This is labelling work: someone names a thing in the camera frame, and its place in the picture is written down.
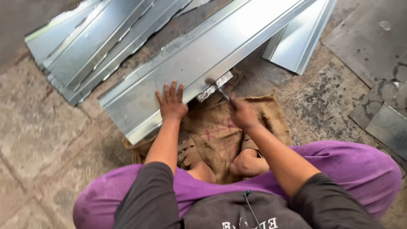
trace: drawstring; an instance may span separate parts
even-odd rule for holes
[[[253,214],[253,216],[254,216],[254,219],[255,219],[256,222],[257,222],[258,229],[261,229],[260,223],[258,222],[257,217],[256,217],[256,215],[254,214],[254,212],[253,212],[253,210],[252,210],[252,207],[251,207],[250,204],[249,204],[249,200],[247,199],[247,197],[248,197],[251,193],[252,193],[251,190],[247,190],[247,191],[243,192],[243,196],[245,197],[246,202],[247,202],[247,205],[249,205],[249,208],[250,208],[250,210],[251,210],[251,212],[252,212],[252,214]]]

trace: forearm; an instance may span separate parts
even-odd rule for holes
[[[264,126],[245,130],[259,147],[273,175],[288,196],[295,194],[313,175],[320,173],[301,155],[283,144]]]
[[[168,165],[175,174],[179,125],[178,119],[168,118],[163,121],[160,132],[152,144],[144,164],[162,162]]]

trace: sandal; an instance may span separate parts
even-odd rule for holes
[[[264,122],[261,119],[259,119],[259,121],[264,126]],[[243,141],[242,141],[240,152],[242,152],[244,149],[253,149],[253,150],[257,151],[257,157],[263,158],[263,154],[261,153],[260,149],[253,142],[252,138],[247,133],[245,133],[245,135],[243,136]]]
[[[184,170],[188,170],[192,163],[201,160],[202,158],[198,154],[191,136],[185,131],[180,131],[178,136],[177,166]]]

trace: left hand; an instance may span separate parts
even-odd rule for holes
[[[163,122],[169,118],[174,118],[181,122],[188,112],[188,106],[182,102],[184,85],[181,84],[178,87],[178,91],[176,91],[176,89],[177,81],[173,80],[170,88],[168,88],[168,83],[164,84],[164,99],[158,90],[155,91],[155,95],[160,103],[160,112]]]

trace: concrete floor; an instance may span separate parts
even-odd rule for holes
[[[72,207],[80,191],[101,174],[131,163],[132,152],[123,147],[122,133],[96,98],[227,1],[214,0],[195,13],[171,20],[76,108],[49,86],[26,48],[14,56],[2,55],[8,64],[0,67],[0,229],[74,228]],[[338,0],[323,38],[362,1]],[[49,4],[65,10],[66,3],[58,2]],[[3,22],[5,15],[0,15]],[[0,40],[0,47],[10,41]],[[370,89],[325,46],[318,44],[302,76],[261,59],[264,48],[265,44],[237,64],[245,78],[235,90],[242,96],[255,96],[276,88],[294,144],[335,139],[381,149],[347,116]],[[389,229],[401,229],[407,225],[406,213],[404,180],[382,222]]]

